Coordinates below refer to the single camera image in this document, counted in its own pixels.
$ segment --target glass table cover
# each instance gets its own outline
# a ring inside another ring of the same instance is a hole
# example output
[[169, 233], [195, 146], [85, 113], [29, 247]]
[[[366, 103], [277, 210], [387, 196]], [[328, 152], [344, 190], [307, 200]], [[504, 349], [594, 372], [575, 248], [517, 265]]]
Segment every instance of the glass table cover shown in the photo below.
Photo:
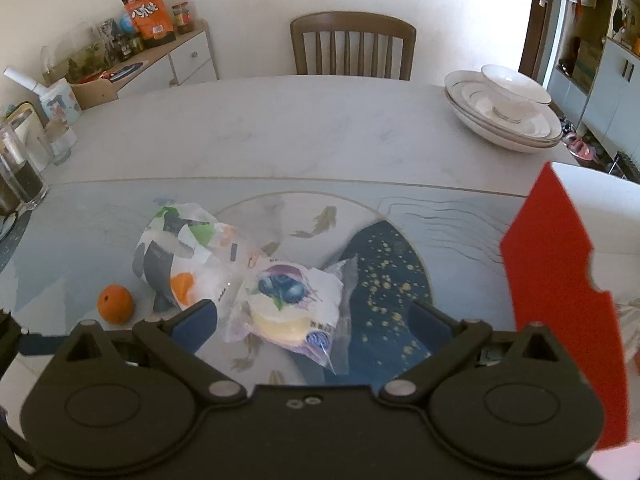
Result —
[[131, 269], [142, 231], [164, 205], [195, 202], [233, 224], [273, 257], [323, 268], [357, 254], [351, 298], [350, 372], [336, 376], [254, 336], [226, 343], [220, 331], [196, 355], [242, 383], [370, 384], [428, 356], [409, 332], [415, 300], [453, 318], [514, 328], [498, 244], [524, 199], [441, 189], [325, 180], [196, 178], [52, 186], [0, 244], [3, 307], [32, 332], [68, 333], [100, 318], [95, 301], [111, 283], [136, 300], [127, 324], [174, 315], [175, 307]]

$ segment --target door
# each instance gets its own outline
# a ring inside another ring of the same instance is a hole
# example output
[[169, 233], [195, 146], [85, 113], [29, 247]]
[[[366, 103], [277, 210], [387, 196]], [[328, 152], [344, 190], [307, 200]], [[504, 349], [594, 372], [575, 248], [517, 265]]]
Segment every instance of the door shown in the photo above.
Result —
[[634, 59], [626, 71], [627, 88], [620, 99], [616, 113], [602, 140], [607, 153], [616, 152], [633, 155], [640, 143], [640, 123], [638, 121], [638, 103], [640, 103], [640, 60]]
[[[587, 108], [582, 122], [587, 125], [596, 138], [602, 142], [613, 120], [618, 104], [626, 92], [630, 82], [633, 65], [640, 72], [638, 59], [624, 48], [607, 39], [600, 67], [591, 89]], [[631, 80], [640, 77], [633, 74]]]
[[531, 0], [529, 28], [524, 41], [520, 72], [536, 79], [542, 63], [542, 53], [551, 19], [551, 0]]

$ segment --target dining table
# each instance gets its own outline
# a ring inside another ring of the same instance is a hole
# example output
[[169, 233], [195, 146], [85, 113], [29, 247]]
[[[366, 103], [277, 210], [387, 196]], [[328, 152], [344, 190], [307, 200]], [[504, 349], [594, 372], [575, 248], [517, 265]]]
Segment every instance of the dining table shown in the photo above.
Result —
[[[382, 78], [183, 86], [91, 108], [72, 127], [70, 157], [43, 172], [48, 195], [0, 242], [2, 308], [30, 332], [87, 319], [122, 329], [96, 307], [111, 283], [136, 302], [124, 328], [180, 312], [132, 270], [146, 225], [173, 203], [198, 204], [277, 260], [357, 258], [348, 373], [216, 330], [196, 355], [249, 390], [379, 388], [429, 355], [406, 322], [415, 301], [514, 330], [500, 240], [543, 166], [575, 164], [562, 144], [524, 154], [481, 139], [442, 86]], [[34, 381], [48, 358], [17, 361]]]

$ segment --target bottle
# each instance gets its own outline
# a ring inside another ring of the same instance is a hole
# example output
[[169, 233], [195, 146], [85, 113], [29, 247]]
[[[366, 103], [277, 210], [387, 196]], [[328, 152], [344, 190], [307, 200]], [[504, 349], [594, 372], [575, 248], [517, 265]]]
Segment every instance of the bottle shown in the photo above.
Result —
[[120, 61], [126, 61], [127, 59], [130, 59], [131, 56], [133, 56], [131, 47], [127, 42], [127, 38], [124, 37], [124, 34], [118, 34], [113, 43], [116, 47], [116, 52], [118, 54], [118, 58], [120, 58]]

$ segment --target orange snack bag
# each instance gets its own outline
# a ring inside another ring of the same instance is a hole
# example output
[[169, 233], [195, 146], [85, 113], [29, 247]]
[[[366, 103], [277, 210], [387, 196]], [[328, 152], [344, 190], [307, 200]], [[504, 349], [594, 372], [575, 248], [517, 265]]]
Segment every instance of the orange snack bag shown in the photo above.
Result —
[[145, 48], [175, 40], [174, 24], [163, 0], [122, 0]]

